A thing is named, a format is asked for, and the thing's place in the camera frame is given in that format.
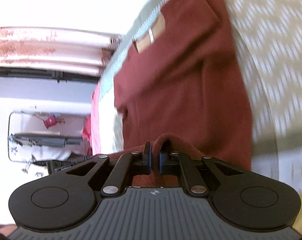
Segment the maroon long sleeve sweater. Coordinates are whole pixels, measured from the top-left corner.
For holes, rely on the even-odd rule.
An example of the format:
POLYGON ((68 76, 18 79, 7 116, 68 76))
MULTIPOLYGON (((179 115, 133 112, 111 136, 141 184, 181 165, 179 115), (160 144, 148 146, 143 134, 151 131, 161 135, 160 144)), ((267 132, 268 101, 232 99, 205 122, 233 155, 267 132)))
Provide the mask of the maroon long sleeve sweater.
POLYGON ((131 46, 114 77, 124 152, 152 143, 152 173, 140 187, 173 186, 158 171, 164 142, 194 159, 209 155, 251 168, 252 113, 224 0, 169 0, 143 51, 131 46))

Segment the pink clothes pile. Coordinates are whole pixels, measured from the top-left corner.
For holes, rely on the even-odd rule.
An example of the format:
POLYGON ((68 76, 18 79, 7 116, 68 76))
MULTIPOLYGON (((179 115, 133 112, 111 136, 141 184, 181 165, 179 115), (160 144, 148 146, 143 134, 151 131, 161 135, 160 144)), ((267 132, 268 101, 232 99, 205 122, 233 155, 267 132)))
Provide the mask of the pink clothes pile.
POLYGON ((84 127, 82 130, 82 138, 91 142, 91 116, 88 115, 85 117, 84 127))

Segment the pink bed sheet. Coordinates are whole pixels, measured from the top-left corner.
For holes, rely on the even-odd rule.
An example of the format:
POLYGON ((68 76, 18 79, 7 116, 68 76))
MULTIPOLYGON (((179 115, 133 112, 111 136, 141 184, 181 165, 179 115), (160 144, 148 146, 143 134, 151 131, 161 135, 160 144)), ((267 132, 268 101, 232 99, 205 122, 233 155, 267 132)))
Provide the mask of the pink bed sheet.
POLYGON ((91 126, 91 147, 92 154, 97 155, 101 152, 100 146, 100 134, 99 134, 99 93, 100 93, 100 83, 97 84, 93 94, 91 102, 91 113, 90 113, 90 126, 91 126))

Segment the pink lace curtain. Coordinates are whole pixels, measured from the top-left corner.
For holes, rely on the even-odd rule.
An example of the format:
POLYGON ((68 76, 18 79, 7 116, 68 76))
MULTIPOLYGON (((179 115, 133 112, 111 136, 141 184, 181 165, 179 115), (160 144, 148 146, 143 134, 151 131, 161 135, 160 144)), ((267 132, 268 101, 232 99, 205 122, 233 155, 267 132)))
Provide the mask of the pink lace curtain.
POLYGON ((0 67, 99 77, 122 38, 61 28, 0 27, 0 67))

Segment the patterned beige teal bedspread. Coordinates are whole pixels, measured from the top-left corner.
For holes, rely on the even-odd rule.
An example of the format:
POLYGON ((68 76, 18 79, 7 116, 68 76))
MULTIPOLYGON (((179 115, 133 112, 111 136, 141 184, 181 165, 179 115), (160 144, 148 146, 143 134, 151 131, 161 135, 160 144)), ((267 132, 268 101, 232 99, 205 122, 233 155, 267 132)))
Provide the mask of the patterned beige teal bedspread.
MULTIPOLYGON (((169 0, 138 0, 140 12, 99 83, 102 154, 123 150, 114 76, 133 41, 169 0)), ((253 113, 252 168, 292 186, 302 199, 302 0, 225 0, 253 113)), ((302 207, 295 221, 302 233, 302 207)))

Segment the dark window frame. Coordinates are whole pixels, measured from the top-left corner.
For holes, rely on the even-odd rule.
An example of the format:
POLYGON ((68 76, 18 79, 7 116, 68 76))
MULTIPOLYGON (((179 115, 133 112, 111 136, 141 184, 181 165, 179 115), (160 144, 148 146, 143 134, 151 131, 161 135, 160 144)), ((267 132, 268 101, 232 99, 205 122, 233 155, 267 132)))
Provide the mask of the dark window frame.
POLYGON ((56 70, 0 67, 0 77, 15 77, 28 79, 45 79, 65 82, 98 83, 100 77, 83 74, 61 72, 56 70))

